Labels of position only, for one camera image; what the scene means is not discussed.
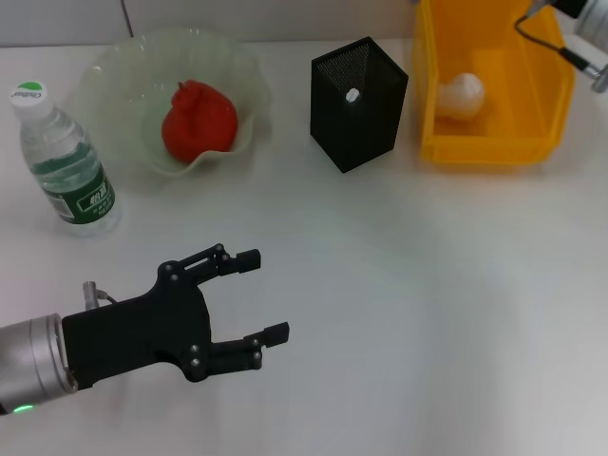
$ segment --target glass bowl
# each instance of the glass bowl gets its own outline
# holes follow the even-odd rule
[[[238,130],[230,152],[204,152],[188,164],[169,155],[161,125],[178,82],[189,79],[230,99]],[[135,159],[164,176],[178,177],[201,162],[247,149],[255,120],[270,99],[257,59],[243,45],[200,28],[169,28],[110,48],[85,72],[64,108],[102,156]]]

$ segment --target robotic arm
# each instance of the robotic arm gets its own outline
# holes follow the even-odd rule
[[[258,370],[262,347],[289,339],[282,323],[240,340],[213,343],[199,285],[260,267],[259,251],[230,257],[221,244],[158,270],[148,293],[99,307],[107,297],[85,288],[86,311],[55,313],[0,329],[0,415],[91,388],[96,382],[155,363],[177,366],[190,382]]]
[[[523,22],[545,6],[552,5],[577,19],[576,34],[596,48],[608,52],[608,0],[533,0],[525,16],[515,24],[515,29],[527,40],[556,51],[561,57],[593,80],[592,89],[603,93],[608,89],[608,66],[599,68],[567,47],[557,47],[527,33]]]

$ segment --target black cable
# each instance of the black cable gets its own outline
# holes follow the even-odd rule
[[[520,17],[515,22],[515,30],[526,40],[531,41],[532,43],[536,43],[537,45],[543,46],[544,48],[553,50],[557,52],[563,59],[565,59],[570,65],[576,67],[579,71],[584,71],[589,65],[591,65],[587,60],[580,57],[576,52],[570,50],[567,47],[559,47],[553,45],[547,41],[544,41],[536,36],[530,35],[527,31],[522,29],[523,22],[528,19],[530,16],[525,15]]]
[[[126,28],[129,31],[129,35],[131,35],[131,37],[133,37],[133,28],[131,27],[131,19],[129,19],[129,13],[126,10],[126,5],[124,4],[124,0],[121,0],[121,8],[123,8],[123,16],[124,16],[124,21],[126,22]]]
[[[522,16],[520,17],[516,22],[515,22],[515,30],[526,40],[529,40],[533,43],[536,43],[537,45],[541,45],[544,46],[547,49],[551,49],[554,50],[556,52],[560,52],[560,47],[552,45],[549,42],[546,42],[540,38],[537,38],[536,36],[532,36],[530,35],[527,31],[522,29],[522,24],[523,22],[528,19],[529,16]]]
[[[109,301],[110,304],[118,304],[118,301],[112,296],[110,296],[108,293],[106,293],[104,290],[97,290],[97,298],[105,299],[106,301]]]

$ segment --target red fruit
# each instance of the red fruit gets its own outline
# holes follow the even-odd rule
[[[238,128],[234,105],[198,81],[179,83],[179,87],[162,122],[162,140],[169,153],[190,163],[207,150],[228,152]]]

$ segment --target white wall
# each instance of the white wall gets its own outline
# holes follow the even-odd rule
[[[576,19],[572,19],[570,16],[566,16],[563,12],[558,10],[556,10],[556,16],[558,16],[561,33],[564,35],[574,34],[574,28],[577,23]]]
[[[410,0],[126,0],[133,32],[203,26],[245,41],[411,35]]]
[[[120,0],[0,0],[0,47],[112,43],[128,36]]]

